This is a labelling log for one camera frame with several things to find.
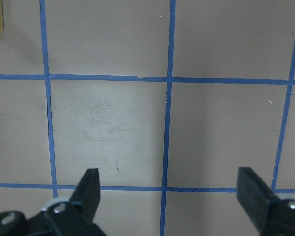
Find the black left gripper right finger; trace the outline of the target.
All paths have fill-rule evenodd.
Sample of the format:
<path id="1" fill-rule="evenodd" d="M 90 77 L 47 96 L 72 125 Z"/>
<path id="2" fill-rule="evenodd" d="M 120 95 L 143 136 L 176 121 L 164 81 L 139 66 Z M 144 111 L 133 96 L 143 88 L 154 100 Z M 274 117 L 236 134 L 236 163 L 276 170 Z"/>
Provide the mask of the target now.
<path id="1" fill-rule="evenodd" d="M 276 194 L 250 167 L 239 167 L 236 197 L 261 236 L 295 236 L 295 198 Z"/>

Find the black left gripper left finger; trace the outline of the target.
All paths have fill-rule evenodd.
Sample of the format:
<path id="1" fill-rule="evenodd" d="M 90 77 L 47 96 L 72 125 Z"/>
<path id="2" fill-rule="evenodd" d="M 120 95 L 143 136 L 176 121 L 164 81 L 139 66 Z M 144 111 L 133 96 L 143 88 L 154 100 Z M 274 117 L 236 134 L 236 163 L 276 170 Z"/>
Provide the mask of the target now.
<path id="1" fill-rule="evenodd" d="M 97 168 L 87 169 L 67 200 L 51 200 L 34 217 L 20 211 L 0 213 L 0 236 L 104 236 L 93 223 L 100 203 Z"/>

